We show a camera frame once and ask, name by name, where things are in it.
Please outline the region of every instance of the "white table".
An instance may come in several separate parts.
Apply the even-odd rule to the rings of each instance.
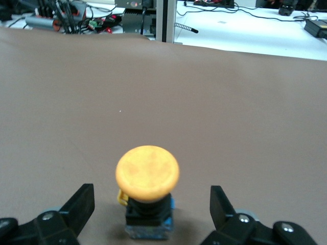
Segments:
[[[280,16],[277,9],[244,9],[256,16],[292,20],[303,15],[294,11],[291,16]],[[197,11],[178,2],[177,11]],[[327,19],[327,13],[310,13],[320,19]],[[304,30],[305,22],[281,22],[255,18],[244,12],[200,12],[189,13],[184,17],[176,15],[176,22],[190,26],[198,34],[176,28],[175,40],[184,45],[216,48],[226,51],[239,51],[315,60],[327,60],[327,40],[315,38]]]

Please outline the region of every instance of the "brown tablecloth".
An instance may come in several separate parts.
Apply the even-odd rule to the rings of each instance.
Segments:
[[[0,217],[20,224],[94,183],[81,244],[153,244],[124,232],[115,167],[139,145],[180,165],[175,231],[214,229],[211,185],[235,208],[326,244],[327,63],[149,41],[0,29]]]

